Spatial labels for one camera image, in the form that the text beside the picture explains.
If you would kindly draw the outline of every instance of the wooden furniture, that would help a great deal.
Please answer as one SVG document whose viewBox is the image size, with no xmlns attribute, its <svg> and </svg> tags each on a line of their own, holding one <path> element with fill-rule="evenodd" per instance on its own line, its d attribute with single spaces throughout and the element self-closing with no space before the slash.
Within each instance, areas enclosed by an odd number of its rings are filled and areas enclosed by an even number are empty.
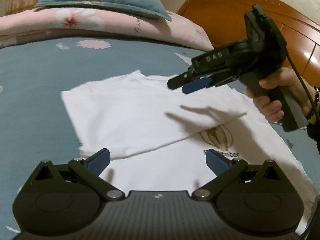
<svg viewBox="0 0 320 240">
<path fill-rule="evenodd" d="M 320 85 L 320 26 L 279 0 L 186 0 L 178 14 L 201 26 L 214 47 L 246 39 L 244 14 L 259 4 L 273 18 L 299 73 Z"/>
</svg>

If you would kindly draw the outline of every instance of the metal pivot screw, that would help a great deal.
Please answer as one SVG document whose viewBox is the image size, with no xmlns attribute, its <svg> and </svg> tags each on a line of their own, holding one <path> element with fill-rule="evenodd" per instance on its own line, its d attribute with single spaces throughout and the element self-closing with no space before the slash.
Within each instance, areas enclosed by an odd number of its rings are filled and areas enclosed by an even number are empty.
<svg viewBox="0 0 320 240">
<path fill-rule="evenodd" d="M 122 192 L 120 190 L 116 190 L 116 189 L 110 190 L 110 191 L 108 191 L 107 196 L 109 198 L 113 198 L 113 199 L 120 198 L 122 196 Z"/>
<path fill-rule="evenodd" d="M 234 163 L 236 163 L 236 162 L 242 161 L 242 159 L 241 159 L 241 158 L 234 158 L 234 159 L 232 159 L 232 161 L 233 161 Z"/>
<path fill-rule="evenodd" d="M 197 189 L 195 195 L 198 198 L 205 198 L 210 196 L 210 191 L 206 189 Z"/>
</svg>

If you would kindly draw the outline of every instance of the pink blanket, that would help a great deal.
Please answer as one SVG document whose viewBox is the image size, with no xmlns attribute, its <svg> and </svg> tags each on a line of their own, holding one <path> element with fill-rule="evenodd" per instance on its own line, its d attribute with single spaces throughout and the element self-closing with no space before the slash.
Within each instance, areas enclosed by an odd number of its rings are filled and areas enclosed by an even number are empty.
<svg viewBox="0 0 320 240">
<path fill-rule="evenodd" d="M 212 50 L 205 31 L 190 20 L 168 12 L 172 22 L 89 8 L 32 9 L 0 17 L 0 49 L 68 36 L 125 35 Z"/>
</svg>

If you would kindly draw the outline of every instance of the human hand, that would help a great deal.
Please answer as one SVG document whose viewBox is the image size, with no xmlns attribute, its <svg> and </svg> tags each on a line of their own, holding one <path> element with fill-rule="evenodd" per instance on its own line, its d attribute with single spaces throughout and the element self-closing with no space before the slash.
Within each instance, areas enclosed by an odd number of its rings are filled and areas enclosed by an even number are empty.
<svg viewBox="0 0 320 240">
<path fill-rule="evenodd" d="M 316 91 L 311 87 L 304 79 L 306 87 L 308 88 L 311 97 L 315 98 Z M 272 73 L 267 78 L 260 80 L 260 86 L 264 89 L 273 89 L 278 86 L 288 86 L 291 93 L 296 98 L 302 113 L 306 116 L 311 110 L 311 103 L 308 96 L 300 83 L 296 73 L 292 68 L 281 68 L 278 71 Z M 268 96 L 256 97 L 250 90 L 246 90 L 248 97 L 253 98 L 254 105 L 259 109 L 265 118 L 269 122 L 278 122 L 284 116 L 284 112 L 281 110 L 281 102 L 279 100 L 271 101 Z M 313 116 L 309 122 L 315 123 L 315 116 Z"/>
</svg>

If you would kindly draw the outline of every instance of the printed graphic on t-shirt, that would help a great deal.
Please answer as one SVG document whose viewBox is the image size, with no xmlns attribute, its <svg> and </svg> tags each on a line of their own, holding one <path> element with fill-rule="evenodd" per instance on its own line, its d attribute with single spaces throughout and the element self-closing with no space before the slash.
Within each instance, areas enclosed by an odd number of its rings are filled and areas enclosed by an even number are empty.
<svg viewBox="0 0 320 240">
<path fill-rule="evenodd" d="M 221 153 L 226 158 L 240 158 L 239 153 L 234 153 L 230 149 L 234 143 L 234 137 L 230 130 L 224 125 L 208 129 L 200 133 L 202 140 L 210 145 L 214 150 Z"/>
</svg>

